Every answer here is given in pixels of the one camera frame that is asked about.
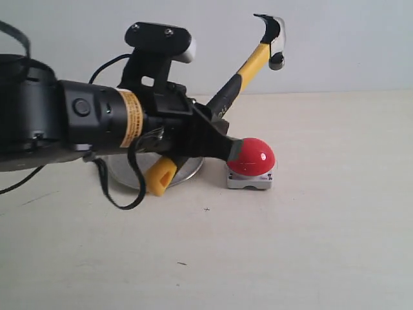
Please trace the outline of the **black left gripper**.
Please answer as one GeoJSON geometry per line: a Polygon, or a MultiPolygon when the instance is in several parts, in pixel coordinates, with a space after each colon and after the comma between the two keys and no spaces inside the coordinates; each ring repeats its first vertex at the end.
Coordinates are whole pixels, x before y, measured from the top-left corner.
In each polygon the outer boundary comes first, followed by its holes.
{"type": "Polygon", "coordinates": [[[128,55],[121,76],[122,152],[172,150],[178,168],[190,158],[238,159],[244,140],[227,135],[229,122],[206,105],[192,106],[186,88],[168,80],[173,58],[158,48],[134,47],[128,55]]]}

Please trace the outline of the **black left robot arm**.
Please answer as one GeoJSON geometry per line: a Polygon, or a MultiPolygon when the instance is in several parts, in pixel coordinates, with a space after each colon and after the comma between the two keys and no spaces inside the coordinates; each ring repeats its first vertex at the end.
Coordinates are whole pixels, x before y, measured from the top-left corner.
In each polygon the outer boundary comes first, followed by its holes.
{"type": "Polygon", "coordinates": [[[46,64],[1,55],[1,170],[96,155],[238,157],[243,140],[213,122],[185,87],[169,82],[171,58],[134,50],[117,87],[57,79],[46,64]]]}

